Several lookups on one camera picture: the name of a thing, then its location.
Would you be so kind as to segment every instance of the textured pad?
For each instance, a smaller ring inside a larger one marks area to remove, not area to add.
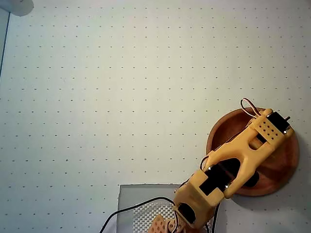
[[[133,211],[133,233],[145,233],[157,215],[174,218],[172,205],[166,202],[152,202]]]

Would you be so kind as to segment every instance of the black cable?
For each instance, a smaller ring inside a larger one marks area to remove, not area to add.
[[[208,225],[205,224],[205,228],[206,228],[206,233],[209,233],[209,229],[208,229]]]
[[[219,206],[220,206],[220,203],[215,208],[213,225],[212,225],[212,233],[215,233],[215,227],[216,227],[216,221],[217,221],[217,214],[218,214]]]
[[[168,201],[168,202],[170,202],[171,204],[174,205],[174,202],[173,202],[171,199],[169,199],[169,198],[166,198],[166,197],[156,197],[156,198],[152,198],[152,199],[150,199],[150,200],[144,201],[144,202],[142,202],[142,203],[140,203],[140,204],[136,204],[136,205],[133,205],[133,206],[130,206],[130,207],[127,207],[127,208],[118,210],[118,211],[116,211],[116,212],[113,212],[113,213],[107,218],[105,224],[103,225],[103,227],[102,227],[102,229],[99,231],[99,233],[103,233],[103,231],[104,231],[104,229],[106,228],[108,222],[111,220],[111,218],[112,218],[114,215],[117,215],[117,214],[119,214],[119,213],[122,213],[122,212],[125,212],[125,211],[128,211],[128,210],[133,210],[133,209],[135,209],[135,208],[138,208],[138,207],[140,207],[140,206],[142,206],[142,205],[148,204],[148,203],[150,203],[150,202],[152,202],[152,201],[155,201],[155,200],[166,200],[166,201]]]
[[[184,181],[184,182],[179,186],[179,188],[180,188],[181,186],[183,186],[185,183],[187,183],[188,180],[189,180],[189,179],[187,179],[186,181]]]
[[[203,166],[203,162],[208,158],[208,155],[205,156],[202,161],[201,161],[201,164],[200,164],[200,169],[203,170],[202,166]]]

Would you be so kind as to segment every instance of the white dotted paper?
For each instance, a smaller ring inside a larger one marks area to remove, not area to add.
[[[300,162],[279,192],[224,202],[216,232],[308,232],[310,7],[36,0],[29,15],[11,15],[0,231],[98,232],[117,209],[120,184],[182,183],[214,123],[248,97],[291,117]]]

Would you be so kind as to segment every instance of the dot grid surface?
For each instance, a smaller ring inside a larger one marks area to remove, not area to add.
[[[216,232],[309,232],[309,0],[34,2],[1,74],[1,232],[98,232],[120,184],[187,179],[241,97],[291,116],[300,162],[277,193],[225,201]]]

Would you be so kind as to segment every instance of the wooden bowl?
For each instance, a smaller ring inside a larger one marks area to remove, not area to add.
[[[206,152],[215,150],[230,137],[243,130],[251,117],[242,109],[232,111],[221,119],[212,128]],[[263,196],[279,190],[292,177],[298,165],[299,145],[296,135],[293,134],[283,145],[271,154],[258,168],[259,180],[254,187],[242,187],[237,194],[244,196]]]

